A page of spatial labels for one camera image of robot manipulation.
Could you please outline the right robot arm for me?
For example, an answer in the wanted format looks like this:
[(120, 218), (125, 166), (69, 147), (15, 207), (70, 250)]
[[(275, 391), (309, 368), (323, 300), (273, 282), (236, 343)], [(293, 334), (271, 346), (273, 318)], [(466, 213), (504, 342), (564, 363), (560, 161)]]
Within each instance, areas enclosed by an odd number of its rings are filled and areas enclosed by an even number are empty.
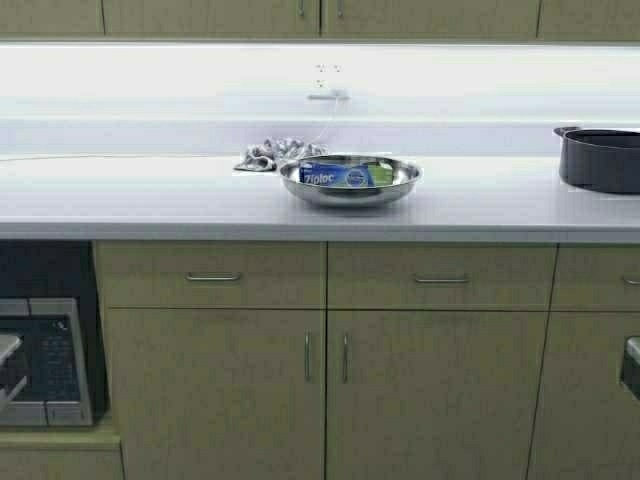
[(638, 336), (626, 340), (620, 374), (621, 383), (637, 400), (640, 399), (639, 342)]

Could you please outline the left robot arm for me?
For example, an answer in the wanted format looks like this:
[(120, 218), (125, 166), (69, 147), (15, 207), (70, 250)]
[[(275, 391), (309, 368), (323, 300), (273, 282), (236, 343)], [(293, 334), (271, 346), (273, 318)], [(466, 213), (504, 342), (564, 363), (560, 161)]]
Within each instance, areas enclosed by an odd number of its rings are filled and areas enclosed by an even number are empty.
[(22, 340), (1, 335), (1, 409), (14, 400), (28, 382), (28, 367)]

